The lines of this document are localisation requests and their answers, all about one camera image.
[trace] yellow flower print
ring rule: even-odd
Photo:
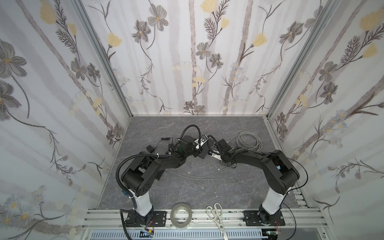
[[[102,98],[95,98],[95,100],[93,100],[93,107],[97,108],[97,106],[99,106],[102,102],[103,102]]]
[[[46,1],[41,1],[40,18],[48,24],[54,24],[56,22],[56,14],[51,5]]]
[[[228,27],[228,25],[229,25],[229,20],[226,18],[222,18],[221,19],[221,28],[224,29],[224,28]]]
[[[300,102],[303,105],[303,107],[307,106],[307,97],[304,94],[300,95]]]
[[[217,0],[205,0],[200,6],[206,13],[212,13],[216,9]]]
[[[77,29],[76,29],[76,26],[72,23],[68,23],[68,28],[70,29],[71,33],[73,35],[76,35],[77,34]]]
[[[200,82],[200,83],[206,82],[206,80],[204,78],[202,78],[201,76],[194,77],[193,80],[195,80],[195,82]]]
[[[264,33],[259,33],[255,40],[253,41],[252,45],[255,47],[259,47],[267,42],[267,38]]]
[[[121,44],[121,39],[113,33],[108,34],[107,41],[112,47],[118,47]]]
[[[372,43],[363,53],[363,57],[364,58],[370,58],[374,55],[376,55],[377,53],[377,48],[376,48],[376,44],[375,43]]]
[[[364,31],[372,30],[384,17],[384,9],[380,9],[376,12],[364,16],[360,20],[360,28]]]
[[[74,104],[74,105],[72,106],[72,109],[73,109],[74,111],[78,111],[78,110],[79,110],[79,106],[78,106],[77,104]]]

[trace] roll of tape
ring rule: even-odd
[[[184,209],[185,211],[188,212],[188,219],[184,223],[178,223],[175,220],[176,212],[181,210],[181,209]],[[192,220],[192,210],[187,204],[183,204],[183,203],[176,204],[176,206],[174,206],[172,208],[172,210],[170,212],[170,221],[172,222],[172,224],[175,228],[177,228],[179,230],[184,230],[189,226],[189,224],[191,223],[191,220]]]

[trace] black cable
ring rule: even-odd
[[[190,127],[195,127],[195,128],[197,128],[197,131],[199,132],[199,140],[198,140],[197,142],[198,142],[199,145],[200,145],[200,140],[201,140],[201,132],[200,132],[200,128],[199,128],[198,126],[194,125],[194,124],[191,124],[191,125],[189,125],[188,127],[186,127],[186,128],[184,129],[183,133],[181,134],[180,139],[183,138],[184,133],[185,133],[185,132],[187,131],[187,129],[190,128]]]
[[[208,135],[207,137],[213,139],[213,141],[216,144],[216,148],[217,148],[217,150],[218,150],[218,152],[220,154],[220,158],[221,158],[221,160],[223,160],[223,149],[221,148],[220,144],[217,142],[217,140],[215,139],[214,136]],[[209,142],[208,142],[208,148],[209,148],[209,151],[214,152],[214,151],[212,151],[211,147],[209,146]]]
[[[127,232],[127,228],[125,227],[125,222],[124,222],[124,216],[122,215],[123,212],[129,212],[130,210],[125,210],[125,209],[120,209],[120,217],[121,217],[121,225],[122,228],[124,229],[125,236],[128,238],[128,240],[132,240]]]
[[[284,205],[289,209],[289,211],[291,212],[291,214],[292,214],[292,216],[293,216],[293,220],[295,221],[295,230],[293,231],[292,236],[290,236],[289,238],[286,239],[286,240],[289,240],[289,239],[291,239],[291,238],[295,235],[295,233],[296,233],[296,227],[297,227],[297,224],[296,224],[296,218],[295,218],[295,215],[293,214],[293,212],[291,211],[291,209],[290,209],[285,203],[282,202],[282,204],[284,204]]]

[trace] cable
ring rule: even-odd
[[[252,137],[254,137],[256,139],[256,145],[252,146],[250,143],[248,143],[245,139],[244,139],[244,135],[251,135]],[[231,138],[228,142],[232,141],[236,139],[236,144],[239,146],[239,147],[242,147],[242,148],[245,148],[245,149],[248,149],[248,150],[252,150],[252,149],[256,149],[256,151],[260,151],[263,147],[263,143],[261,141],[261,139],[259,138],[259,136],[257,136],[255,133],[253,132],[250,132],[250,131],[242,131],[239,133],[239,135],[237,135],[236,137],[233,137]]]
[[[218,150],[218,152],[219,152],[219,154],[220,154],[220,158],[223,159],[223,149],[221,148],[220,144],[217,142],[217,140],[215,139],[215,137],[212,136],[212,135],[208,135],[207,137],[213,139],[213,141],[214,141],[215,144],[216,144],[216,148],[217,148],[217,150]],[[208,142],[208,148],[209,148],[209,151],[214,152],[214,151],[211,149],[211,146],[209,146],[209,142]]]
[[[183,133],[181,134],[180,139],[183,138],[184,133],[185,133],[185,132],[187,131],[187,129],[190,128],[190,127],[195,127],[195,128],[197,128],[197,131],[199,132],[199,140],[198,140],[197,142],[198,142],[199,145],[200,145],[200,140],[201,140],[201,132],[200,132],[200,128],[199,128],[198,126],[194,125],[194,124],[191,124],[191,125],[189,125],[188,127],[186,127],[186,128],[184,129]]]
[[[128,240],[132,240],[127,232],[127,228],[125,227],[125,222],[124,222],[124,216],[122,215],[123,212],[129,212],[130,210],[125,210],[125,209],[120,209],[120,217],[121,217],[121,225],[122,228],[124,229],[125,236],[128,238]]]
[[[198,176],[193,176],[193,175],[191,175],[191,174],[188,174],[188,173],[186,173],[186,172],[183,172],[183,171],[181,171],[180,169],[178,169],[178,168],[175,168],[175,170],[178,170],[178,171],[180,171],[180,172],[182,172],[182,173],[184,173],[184,174],[186,174],[186,175],[188,175],[188,176],[190,176],[190,177],[195,177],[195,178],[205,178],[205,177],[210,177],[210,176],[212,176],[212,175],[215,175],[216,173],[219,173],[219,172],[221,172],[221,171],[217,171],[217,172],[215,172],[215,173],[212,173],[212,174],[210,174],[210,175],[207,175],[207,176],[203,176],[203,177],[198,177]]]
[[[176,175],[178,175],[180,177],[184,177],[184,178],[188,178],[188,179],[193,179],[193,180],[225,180],[225,181],[232,181],[232,182],[242,182],[243,181],[243,180],[233,180],[233,179],[225,179],[225,178],[204,178],[204,179],[193,178],[193,177],[186,177],[186,176],[180,175],[180,174],[175,173],[175,172],[173,172],[171,170],[168,170],[168,169],[166,169],[166,171],[171,172],[173,174],[176,174]]]
[[[291,209],[285,203],[282,202],[282,204],[284,204],[289,209],[289,211],[291,212],[291,214],[293,216],[293,220],[295,221],[295,230],[293,231],[292,236],[290,236],[289,238],[286,239],[286,240],[289,240],[289,239],[291,239],[295,235],[297,224],[296,224],[295,216],[294,216],[293,212],[291,211]]]

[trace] black bracket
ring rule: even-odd
[[[167,211],[154,211],[153,212],[153,223],[148,225],[148,228],[154,227],[165,227],[167,220]],[[124,221],[126,227],[142,227],[139,223],[140,219],[137,218],[135,210],[128,212],[127,220]]]
[[[257,226],[265,226],[261,222],[259,222],[259,217],[257,215],[259,211],[244,211],[244,221],[247,227],[257,227]],[[279,226],[285,226],[285,221],[283,218],[283,214],[281,211],[278,212],[274,221],[269,226],[277,226],[275,221],[279,224]]]

